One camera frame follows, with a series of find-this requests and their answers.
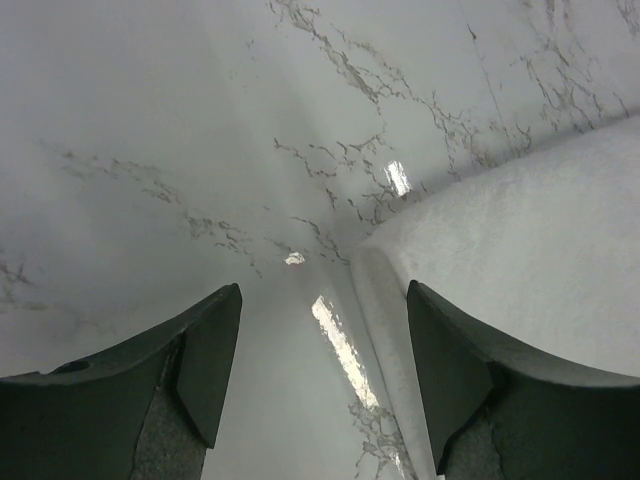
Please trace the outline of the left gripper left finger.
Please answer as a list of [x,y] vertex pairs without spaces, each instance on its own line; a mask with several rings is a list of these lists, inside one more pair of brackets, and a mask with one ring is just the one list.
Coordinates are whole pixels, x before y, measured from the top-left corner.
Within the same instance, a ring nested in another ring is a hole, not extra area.
[[1,381],[5,479],[198,479],[215,446],[240,288],[50,373]]

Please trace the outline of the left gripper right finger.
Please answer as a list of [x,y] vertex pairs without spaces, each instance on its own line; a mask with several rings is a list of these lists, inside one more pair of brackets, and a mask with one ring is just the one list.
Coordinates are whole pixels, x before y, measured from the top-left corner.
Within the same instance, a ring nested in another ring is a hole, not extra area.
[[407,313],[436,471],[635,479],[639,381],[544,352],[412,281]]

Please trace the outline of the white towel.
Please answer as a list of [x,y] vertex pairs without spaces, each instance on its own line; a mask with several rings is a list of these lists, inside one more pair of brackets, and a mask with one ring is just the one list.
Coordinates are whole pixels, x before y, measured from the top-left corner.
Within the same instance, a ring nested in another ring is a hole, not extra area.
[[410,340],[420,282],[535,348],[639,381],[639,121],[467,178],[379,227],[352,257],[366,328],[408,459],[433,460]]

